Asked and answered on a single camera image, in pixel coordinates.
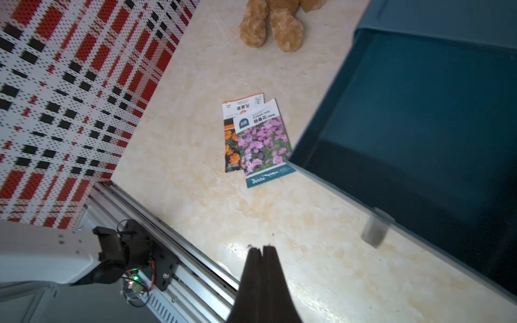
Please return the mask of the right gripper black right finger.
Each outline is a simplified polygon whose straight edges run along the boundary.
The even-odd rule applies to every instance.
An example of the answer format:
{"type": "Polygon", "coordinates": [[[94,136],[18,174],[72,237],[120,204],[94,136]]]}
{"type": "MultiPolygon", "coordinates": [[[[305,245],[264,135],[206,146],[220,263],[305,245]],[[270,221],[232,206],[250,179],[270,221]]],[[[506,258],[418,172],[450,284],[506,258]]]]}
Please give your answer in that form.
{"type": "Polygon", "coordinates": [[[302,322],[292,301],[277,250],[263,247],[263,318],[265,322],[302,322]]]}

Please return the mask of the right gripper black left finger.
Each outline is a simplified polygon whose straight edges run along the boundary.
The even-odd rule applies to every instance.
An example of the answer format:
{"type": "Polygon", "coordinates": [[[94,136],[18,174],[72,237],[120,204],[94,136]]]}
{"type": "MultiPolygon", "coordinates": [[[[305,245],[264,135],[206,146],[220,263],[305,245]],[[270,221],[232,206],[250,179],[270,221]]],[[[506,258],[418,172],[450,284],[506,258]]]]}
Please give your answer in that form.
{"type": "Polygon", "coordinates": [[[247,254],[238,293],[226,322],[258,322],[261,296],[261,251],[251,248],[247,254]]]}

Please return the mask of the orange flower seed bag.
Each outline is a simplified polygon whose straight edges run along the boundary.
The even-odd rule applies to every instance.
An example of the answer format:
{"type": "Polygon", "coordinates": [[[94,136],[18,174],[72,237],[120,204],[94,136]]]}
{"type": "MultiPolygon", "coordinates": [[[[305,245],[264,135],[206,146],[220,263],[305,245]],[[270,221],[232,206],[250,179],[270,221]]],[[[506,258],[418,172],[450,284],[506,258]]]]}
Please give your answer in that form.
{"type": "Polygon", "coordinates": [[[246,98],[227,101],[222,104],[224,139],[225,139],[225,172],[240,170],[242,163],[238,151],[238,139],[235,133],[234,117],[261,106],[265,101],[264,93],[246,98]]]}

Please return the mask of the purple flower seed bag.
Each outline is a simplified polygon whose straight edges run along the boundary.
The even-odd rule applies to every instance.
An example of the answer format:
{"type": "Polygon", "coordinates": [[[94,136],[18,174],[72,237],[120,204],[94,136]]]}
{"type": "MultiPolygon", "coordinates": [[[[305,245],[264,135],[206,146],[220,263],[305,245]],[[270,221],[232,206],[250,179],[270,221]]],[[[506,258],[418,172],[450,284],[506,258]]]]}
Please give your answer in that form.
{"type": "Polygon", "coordinates": [[[237,115],[233,121],[248,188],[295,172],[288,164],[292,147],[275,99],[237,115]]]}

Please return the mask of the teal drawer cabinet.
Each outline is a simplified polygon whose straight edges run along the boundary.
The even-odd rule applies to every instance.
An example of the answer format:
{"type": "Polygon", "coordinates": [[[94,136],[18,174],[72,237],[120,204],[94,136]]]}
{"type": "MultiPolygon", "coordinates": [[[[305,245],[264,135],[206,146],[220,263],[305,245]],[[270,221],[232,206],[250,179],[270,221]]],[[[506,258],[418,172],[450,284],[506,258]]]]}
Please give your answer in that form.
{"type": "Polygon", "coordinates": [[[289,162],[516,301],[516,2],[371,1],[289,162]]]}

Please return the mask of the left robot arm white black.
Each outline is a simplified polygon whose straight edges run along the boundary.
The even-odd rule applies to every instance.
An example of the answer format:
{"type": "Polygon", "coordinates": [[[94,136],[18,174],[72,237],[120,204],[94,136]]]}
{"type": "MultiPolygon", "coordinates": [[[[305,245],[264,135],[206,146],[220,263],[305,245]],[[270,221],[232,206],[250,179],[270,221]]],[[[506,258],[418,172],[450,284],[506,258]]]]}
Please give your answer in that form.
{"type": "Polygon", "coordinates": [[[112,284],[148,265],[153,244],[142,231],[71,231],[1,222],[1,282],[112,284]]]}

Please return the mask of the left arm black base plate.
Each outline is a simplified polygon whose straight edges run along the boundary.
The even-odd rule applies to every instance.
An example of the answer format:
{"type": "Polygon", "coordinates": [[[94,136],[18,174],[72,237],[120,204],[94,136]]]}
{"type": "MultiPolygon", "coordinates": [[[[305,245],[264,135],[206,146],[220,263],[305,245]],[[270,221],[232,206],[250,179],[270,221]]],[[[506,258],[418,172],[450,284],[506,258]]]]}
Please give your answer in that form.
{"type": "Polygon", "coordinates": [[[146,275],[151,275],[151,271],[155,270],[154,287],[165,292],[180,264],[178,257],[136,220],[122,220],[117,224],[116,231],[127,259],[127,268],[143,269],[146,275]]]}

